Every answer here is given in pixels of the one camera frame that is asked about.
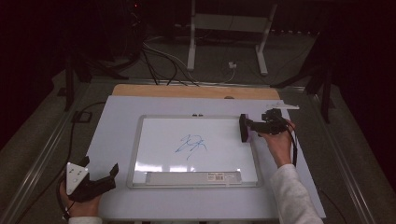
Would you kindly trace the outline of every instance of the cable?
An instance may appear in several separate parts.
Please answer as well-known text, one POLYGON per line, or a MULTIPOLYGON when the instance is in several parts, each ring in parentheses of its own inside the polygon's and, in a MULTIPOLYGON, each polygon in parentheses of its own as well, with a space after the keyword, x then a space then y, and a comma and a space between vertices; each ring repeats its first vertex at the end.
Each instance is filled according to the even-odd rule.
POLYGON ((298 146, 297 133, 296 133, 296 130, 291 125, 291 123, 288 120, 286 120, 286 119, 284 119, 284 120, 289 124, 289 126, 294 131, 294 137, 293 137, 293 134, 291 133, 290 129, 289 128, 287 129, 287 131, 288 131, 288 133, 290 135, 290 139, 291 139, 292 145, 293 145, 293 160, 292 160, 292 163, 293 163, 294 166, 296 166, 297 165, 297 152, 298 152, 298 150, 297 150, 298 149, 297 148, 297 146, 298 146))
POLYGON ((216 83, 215 85, 226 84, 227 82, 233 80, 233 78, 235 77, 235 73, 236 73, 236 68, 233 68, 233 75, 232 75, 228 80, 223 81, 223 82, 216 83))
MULTIPOLYGON (((167 86, 168 86, 173 80, 176 80, 176 81, 178 81, 179 83, 181 83, 181 84, 187 86, 186 83, 184 83, 184 82, 182 82, 182 81, 176 79, 176 75, 177 75, 177 64, 176 64, 173 60, 171 60, 171 59, 169 59, 167 56, 161 55, 161 54, 159 54, 159 53, 157 53, 157 52, 155 52, 155 51, 153 51, 153 52, 148 51, 147 54, 152 54, 152 55, 155 55, 155 56, 164 57, 164 58, 168 59, 169 62, 174 66, 175 72, 174 72, 174 74, 172 75, 172 77, 169 78, 168 82, 166 83, 167 86)), ((148 66, 151 66, 151 68, 153 69, 153 71, 155 72, 155 74, 157 74, 157 75, 160 76, 160 77, 167 78, 167 77, 162 76, 161 74, 159 74, 157 71, 155 71, 154 67, 153 67, 149 62, 146 62, 146 64, 147 64, 148 66)))
POLYGON ((317 183, 315 183, 314 181, 314 185, 315 187, 327 198, 327 200, 329 200, 329 202, 334 206, 334 208, 338 211, 338 213, 340 214, 341 218, 344 220, 344 223, 347 224, 347 219, 344 217, 343 213, 341 212, 341 210, 338 208, 337 204, 335 204, 335 202, 332 201, 332 199, 329 197, 329 195, 326 194, 326 192, 324 192, 323 189, 321 189, 320 187, 318 187, 317 183))
POLYGON ((260 73, 258 73, 257 70, 254 70, 253 68, 251 68, 250 64, 248 64, 245 60, 240 60, 240 62, 244 63, 246 65, 248 70, 250 70, 251 74, 253 74, 256 78, 258 78, 260 81, 262 81, 265 85, 267 84, 267 82, 265 81, 265 77, 262 76, 260 73))
POLYGON ((51 181, 48 183, 48 185, 38 194, 38 196, 25 208, 25 210, 22 212, 22 214, 20 215, 20 217, 17 219, 17 221, 15 222, 16 224, 20 223, 21 220, 23 219, 24 216, 26 216, 27 212, 33 207, 33 205, 35 205, 35 203, 44 195, 44 193, 50 188, 50 186, 53 184, 53 182, 55 182, 55 180, 62 174, 62 172, 64 171, 64 167, 66 166, 66 164, 69 162, 70 160, 70 156, 71 156, 71 152, 72 152, 72 147, 73 147, 73 135, 74 135, 74 129, 76 126, 76 118, 78 118, 79 116, 81 116, 82 113, 85 112, 85 110, 87 110, 88 108, 95 106, 95 105, 102 105, 105 104, 106 102, 98 102, 98 103, 94 103, 91 105, 88 105, 86 107, 84 107, 81 111, 79 111, 73 118, 72 118, 72 129, 71 129, 71 133, 70 133, 70 138, 69 138, 69 147, 68 147, 68 152, 67 152, 67 158, 64 162, 64 164, 62 165, 61 170, 57 173, 57 175, 55 177, 53 177, 51 179, 51 181))
POLYGON ((152 79, 154 80, 155 85, 159 85, 158 82, 157 82, 157 77, 155 76, 154 68, 151 66, 151 64, 150 64, 150 62, 149 62, 149 58, 148 58, 146 52, 142 50, 142 53, 143 53, 143 55, 145 56, 146 63, 147 63, 147 65, 148 65, 148 70, 149 70, 149 72, 151 73, 151 77, 152 77, 152 79))
POLYGON ((72 207, 73 207, 73 205, 74 205, 75 203, 76 203, 76 202, 72 202, 72 205, 70 205, 70 207, 67 208, 66 212, 69 212, 70 209, 72 209, 72 207))
POLYGON ((64 181, 64 173, 62 174, 61 178, 59 178, 59 180, 58 180, 58 182, 56 184, 55 193, 56 193, 56 200, 58 202, 58 205, 61 208, 62 213, 64 214, 63 218, 68 221, 69 218, 70 218, 69 210, 74 205, 75 202, 73 202, 73 204, 70 206, 69 209, 64 209, 64 204, 62 202, 61 193, 60 193, 60 189, 62 187, 62 182, 63 181, 64 181))
POLYGON ((199 85, 197 84, 197 83, 199 83, 199 81, 196 80, 195 78, 193 78, 193 77, 191 76, 190 72, 187 70, 187 65, 184 64, 178 57, 176 57, 176 56, 174 56, 174 55, 171 55, 171 54, 168 54, 168 53, 165 53, 165 52, 162 52, 162 51, 157 50, 157 49, 153 49, 152 47, 150 47, 150 46, 147 45, 146 43, 143 43, 143 45, 145 46, 145 47, 143 47, 143 49, 145 49, 145 50, 151 50, 151 51, 153 51, 153 52, 156 52, 156 53, 159 54, 159 56, 162 56, 162 57, 168 59, 169 61, 171 61, 176 67, 178 67, 178 69, 180 70, 180 72, 183 74, 183 76, 184 76, 188 81, 190 81, 190 82, 191 82, 193 85, 195 85, 195 86, 199 86, 199 85), (176 63, 175 61, 173 61, 170 57, 172 57, 172 58, 178 60, 181 64, 183 64, 183 66, 184 66, 185 69, 187 70, 187 73, 189 74, 189 77, 186 76, 186 74, 184 73, 184 71, 183 71, 183 69, 180 67, 180 65, 179 65, 178 63, 176 63))
MULTIPOLYGON (((151 49, 151 50, 153 50, 153 51, 156 51, 156 52, 158 52, 158 53, 161 53, 161 54, 163 54, 163 55, 166 55, 166 56, 169 56, 169 57, 172 57, 172 58, 178 60, 181 64, 183 64, 183 66, 184 66, 184 67, 186 68, 186 70, 187 70, 187 65, 184 64, 178 57, 176 57, 176 56, 174 56, 174 55, 172 55, 172 54, 168 54, 168 53, 162 52, 162 51, 160 51, 160 50, 154 49, 154 48, 150 47, 148 44, 146 44, 145 42, 143 42, 143 45, 144 45, 146 48, 148 48, 148 49, 151 49)), ((196 80, 195 78, 193 78, 188 70, 187 70, 187 74, 189 75, 189 77, 190 77, 189 79, 191 79, 191 82, 192 82, 192 83, 193 83, 193 82, 198 82, 198 83, 200 82, 200 81, 196 80)))

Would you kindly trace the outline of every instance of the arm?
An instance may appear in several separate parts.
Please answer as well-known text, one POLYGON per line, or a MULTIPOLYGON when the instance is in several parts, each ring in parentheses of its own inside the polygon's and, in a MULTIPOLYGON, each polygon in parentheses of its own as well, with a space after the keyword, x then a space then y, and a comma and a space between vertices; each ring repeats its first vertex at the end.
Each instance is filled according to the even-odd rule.
MULTIPOLYGON (((290 122, 291 132, 294 127, 290 122)), ((280 223, 323 223, 295 167, 291 164, 289 133, 260 135, 266 140, 278 168, 271 178, 271 186, 276 197, 280 223)))
POLYGON ((84 203, 70 201, 64 182, 60 187, 60 193, 65 205, 69 208, 69 224, 102 224, 102 219, 98 217, 101 195, 84 203))

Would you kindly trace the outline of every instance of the white sleeve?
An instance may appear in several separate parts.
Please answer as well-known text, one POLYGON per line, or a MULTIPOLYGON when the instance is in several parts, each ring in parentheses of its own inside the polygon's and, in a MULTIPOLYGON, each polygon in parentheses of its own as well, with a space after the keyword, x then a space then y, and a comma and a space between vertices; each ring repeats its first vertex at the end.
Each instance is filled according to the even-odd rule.
POLYGON ((271 185, 280 223, 323 223, 294 165, 286 164, 277 169, 271 177, 271 185))
POLYGON ((102 224, 99 217, 70 217, 69 224, 102 224))

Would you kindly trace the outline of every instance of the gray carpet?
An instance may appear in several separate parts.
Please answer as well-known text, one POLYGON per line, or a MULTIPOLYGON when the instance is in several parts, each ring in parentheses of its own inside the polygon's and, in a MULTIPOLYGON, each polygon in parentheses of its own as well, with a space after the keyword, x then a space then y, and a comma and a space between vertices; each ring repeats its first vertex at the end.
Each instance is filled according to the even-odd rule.
MULTIPOLYGON (((199 43, 196 67, 190 76, 202 85, 219 85, 230 80, 233 74, 233 71, 227 68, 228 62, 236 62, 234 77, 222 85, 238 84, 265 88, 268 84, 296 75, 314 41, 314 37, 304 35, 271 35, 264 51, 269 70, 267 77, 262 77, 258 72, 253 48, 254 41, 231 45, 199 43)), ((189 39, 186 37, 173 41, 154 38, 147 44, 151 48, 178 57, 184 63, 187 61, 189 39)), ((164 58, 148 56, 155 70, 164 76, 160 78, 163 80, 161 84, 165 84, 174 73, 173 65, 164 58)), ((130 78, 122 83, 154 83, 144 61, 139 61, 121 71, 122 75, 130 78)), ((177 73, 177 79, 191 84, 181 73, 177 73)), ((344 216, 347 223, 363 223, 360 210, 357 209, 356 202, 353 201, 354 197, 350 194, 351 189, 345 183, 347 177, 343 175, 343 168, 340 168, 337 162, 338 157, 334 152, 334 148, 337 147, 343 151, 347 168, 353 174, 353 180, 359 187, 358 192, 365 199, 373 219, 376 223, 394 223, 396 220, 395 193, 382 174, 339 90, 332 86, 331 124, 323 124, 316 112, 319 107, 317 97, 306 95, 301 91, 300 87, 306 85, 306 81, 307 78, 296 82, 293 87, 280 90, 279 94, 285 103, 301 107, 300 110, 290 111, 290 116, 297 124, 299 142, 312 176, 318 187, 330 198, 322 192, 319 193, 328 216, 324 222, 344 223, 342 218, 344 216)), ((16 195, 18 187, 35 162, 35 158, 51 139, 56 125, 67 115, 64 113, 65 99, 56 96, 57 91, 64 86, 64 73, 55 77, 54 83, 54 91, 0 152, 1 215, 5 213, 7 205, 16 195)), ((79 110, 86 105, 105 101, 117 83, 121 82, 100 74, 96 74, 91 84, 77 83, 77 101, 73 109, 79 110)), ((71 162, 79 161, 87 152, 102 110, 102 105, 91 107, 89 111, 93 113, 92 121, 76 125, 71 162)), ((60 132, 59 141, 55 141, 54 151, 49 155, 50 160, 45 165, 46 168, 40 174, 40 178, 37 179, 35 188, 28 197, 29 200, 23 205, 30 204, 61 169, 68 149, 71 123, 66 122, 60 130, 62 132, 60 132)), ((56 203, 54 185, 34 203, 21 220, 21 223, 37 222, 64 223, 56 203)), ((257 223, 277 222, 277 220, 257 221, 257 223)))

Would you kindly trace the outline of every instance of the label sticker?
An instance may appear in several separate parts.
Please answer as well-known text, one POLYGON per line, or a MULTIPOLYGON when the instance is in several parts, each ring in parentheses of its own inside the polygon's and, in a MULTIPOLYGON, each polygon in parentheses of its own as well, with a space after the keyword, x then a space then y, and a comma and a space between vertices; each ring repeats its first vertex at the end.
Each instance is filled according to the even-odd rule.
POLYGON ((208 181, 224 181, 224 173, 207 173, 208 181))

